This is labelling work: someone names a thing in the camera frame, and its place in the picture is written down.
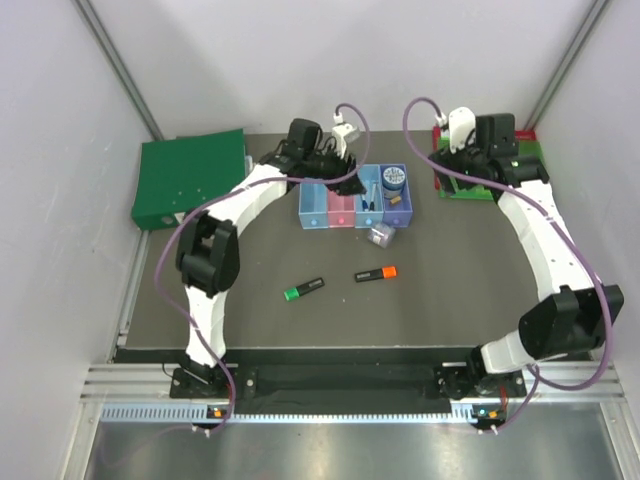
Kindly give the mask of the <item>pink drawer bin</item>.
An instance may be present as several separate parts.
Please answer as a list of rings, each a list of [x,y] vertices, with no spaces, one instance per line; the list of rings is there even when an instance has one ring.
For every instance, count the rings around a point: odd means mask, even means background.
[[[327,196],[327,215],[330,228],[355,226],[355,201],[353,196],[341,196],[333,191]]]

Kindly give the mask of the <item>black capped whiteboard marker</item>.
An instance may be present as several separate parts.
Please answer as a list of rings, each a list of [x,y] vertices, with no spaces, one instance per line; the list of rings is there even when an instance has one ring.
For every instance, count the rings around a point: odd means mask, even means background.
[[[369,201],[369,211],[375,211],[375,200],[377,193],[377,182],[372,183],[371,192],[370,192],[370,201]]]

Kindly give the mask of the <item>green transparent folder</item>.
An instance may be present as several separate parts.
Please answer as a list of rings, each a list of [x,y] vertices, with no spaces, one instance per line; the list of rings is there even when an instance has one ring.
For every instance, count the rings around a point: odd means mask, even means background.
[[[519,154],[521,156],[536,155],[541,161],[544,160],[544,154],[541,144],[537,140],[530,138],[518,138],[519,141]],[[454,194],[447,194],[441,186],[440,180],[437,175],[434,175],[434,184],[436,190],[441,198],[455,199],[455,200],[478,200],[478,201],[492,201],[492,194],[489,190],[483,186],[475,186],[471,190],[459,190],[456,189]]]

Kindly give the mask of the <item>blue lidded round jar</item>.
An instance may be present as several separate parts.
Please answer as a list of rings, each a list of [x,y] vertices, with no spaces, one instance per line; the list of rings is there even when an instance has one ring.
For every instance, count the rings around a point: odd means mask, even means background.
[[[387,199],[400,196],[406,184],[406,172],[398,165],[387,165],[381,168],[382,190]]]

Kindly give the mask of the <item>purple drawer bin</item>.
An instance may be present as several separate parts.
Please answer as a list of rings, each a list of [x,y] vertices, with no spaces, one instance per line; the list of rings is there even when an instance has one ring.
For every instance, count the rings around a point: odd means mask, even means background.
[[[387,165],[398,165],[403,167],[406,172],[407,180],[406,180],[404,190],[402,194],[399,196],[402,198],[402,201],[395,206],[391,206],[389,204],[389,201],[391,199],[387,199],[384,197],[383,190],[382,190],[382,180],[381,180],[381,191],[382,191],[383,211],[384,211],[383,222],[394,228],[407,228],[410,225],[412,216],[413,216],[413,207],[411,202],[407,168],[404,164],[381,164],[380,172],[381,172],[381,168]]]

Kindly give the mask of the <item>clear jar of paper clips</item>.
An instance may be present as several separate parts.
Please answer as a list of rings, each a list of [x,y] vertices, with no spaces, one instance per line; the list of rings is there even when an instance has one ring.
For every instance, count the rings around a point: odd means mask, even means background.
[[[394,227],[384,222],[378,222],[369,229],[367,239],[374,245],[385,249],[390,245],[395,234],[396,229]]]

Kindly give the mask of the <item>orange capped black highlighter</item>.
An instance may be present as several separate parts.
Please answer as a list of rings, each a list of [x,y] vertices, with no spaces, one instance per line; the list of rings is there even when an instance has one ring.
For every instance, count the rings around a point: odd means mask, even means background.
[[[395,266],[385,266],[373,270],[358,272],[354,274],[354,280],[357,283],[368,282],[374,280],[391,279],[397,276],[397,269]]]

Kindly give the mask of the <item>green capped black highlighter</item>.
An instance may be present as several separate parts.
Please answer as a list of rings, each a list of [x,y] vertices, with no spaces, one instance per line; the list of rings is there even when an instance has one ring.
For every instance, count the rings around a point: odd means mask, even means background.
[[[300,298],[301,296],[307,295],[315,290],[318,290],[325,286],[324,279],[321,277],[315,278],[313,280],[309,280],[300,285],[297,285],[289,290],[286,290],[283,295],[287,302],[293,301],[295,299]]]

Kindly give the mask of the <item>light blue end drawer bin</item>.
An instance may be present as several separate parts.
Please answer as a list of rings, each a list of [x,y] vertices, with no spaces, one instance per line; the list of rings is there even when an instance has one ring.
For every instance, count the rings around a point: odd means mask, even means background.
[[[300,185],[298,216],[305,230],[329,227],[328,190],[323,184]]]

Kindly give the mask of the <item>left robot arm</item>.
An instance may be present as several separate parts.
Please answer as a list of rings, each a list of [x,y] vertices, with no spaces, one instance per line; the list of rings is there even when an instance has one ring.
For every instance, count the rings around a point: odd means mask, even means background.
[[[341,196],[359,195],[365,187],[354,170],[356,157],[348,144],[360,131],[334,115],[331,136],[322,139],[318,123],[295,119],[285,139],[263,155],[249,176],[233,189],[235,195],[184,221],[175,265],[188,299],[190,326],[186,360],[181,367],[205,396],[226,387],[219,366],[226,353],[224,311],[228,290],[240,272],[239,237],[271,203],[284,197],[296,178],[319,180],[320,186]]]

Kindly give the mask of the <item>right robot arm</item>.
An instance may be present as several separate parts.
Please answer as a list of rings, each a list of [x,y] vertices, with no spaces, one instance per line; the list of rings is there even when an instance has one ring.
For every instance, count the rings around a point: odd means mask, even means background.
[[[449,171],[437,175],[441,189],[448,194],[476,186],[490,191],[525,252],[538,295],[514,331],[472,350],[469,388],[487,396],[502,385],[504,374],[605,346],[623,293],[583,265],[556,208],[540,153],[521,148],[514,116],[477,116],[460,107],[437,114],[436,125],[445,142],[431,158]]]

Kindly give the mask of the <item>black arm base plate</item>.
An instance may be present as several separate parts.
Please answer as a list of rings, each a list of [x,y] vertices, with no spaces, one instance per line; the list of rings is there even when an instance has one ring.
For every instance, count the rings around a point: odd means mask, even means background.
[[[468,347],[230,349],[205,384],[175,369],[170,397],[234,398],[241,413],[418,413],[447,400],[519,400],[521,372],[476,377]]]

